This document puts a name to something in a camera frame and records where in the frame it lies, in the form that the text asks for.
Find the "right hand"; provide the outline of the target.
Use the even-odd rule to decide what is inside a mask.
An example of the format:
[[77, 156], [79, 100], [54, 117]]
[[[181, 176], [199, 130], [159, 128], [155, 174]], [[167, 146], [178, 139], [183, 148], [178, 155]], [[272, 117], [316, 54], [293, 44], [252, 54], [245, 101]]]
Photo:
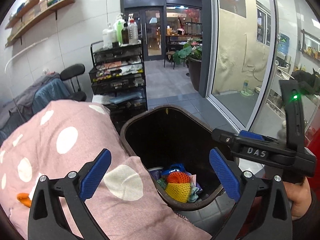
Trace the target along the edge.
[[284, 187], [288, 199], [292, 202], [292, 219], [298, 220], [307, 213], [312, 202], [308, 179], [305, 177], [300, 184], [284, 182]]

